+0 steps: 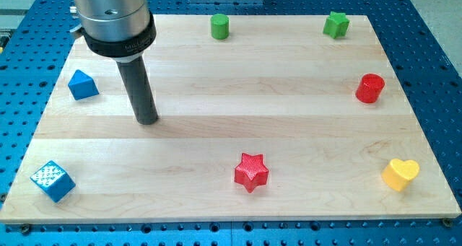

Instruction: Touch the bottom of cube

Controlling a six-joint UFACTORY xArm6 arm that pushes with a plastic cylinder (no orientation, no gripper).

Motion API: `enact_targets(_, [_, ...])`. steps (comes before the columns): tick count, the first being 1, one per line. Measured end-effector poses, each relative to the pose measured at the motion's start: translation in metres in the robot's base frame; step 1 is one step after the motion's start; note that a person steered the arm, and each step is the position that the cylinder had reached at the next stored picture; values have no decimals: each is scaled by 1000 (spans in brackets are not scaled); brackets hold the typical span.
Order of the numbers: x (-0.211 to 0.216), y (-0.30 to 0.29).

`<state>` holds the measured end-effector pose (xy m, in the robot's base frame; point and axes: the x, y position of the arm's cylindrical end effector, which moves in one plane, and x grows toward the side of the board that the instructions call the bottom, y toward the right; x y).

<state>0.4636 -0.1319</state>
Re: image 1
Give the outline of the dark grey cylindrical probe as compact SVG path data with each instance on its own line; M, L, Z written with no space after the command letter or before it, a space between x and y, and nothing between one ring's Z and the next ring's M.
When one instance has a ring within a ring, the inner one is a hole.
M117 66L137 122L142 125L155 123L158 120L157 108L143 58L117 61Z

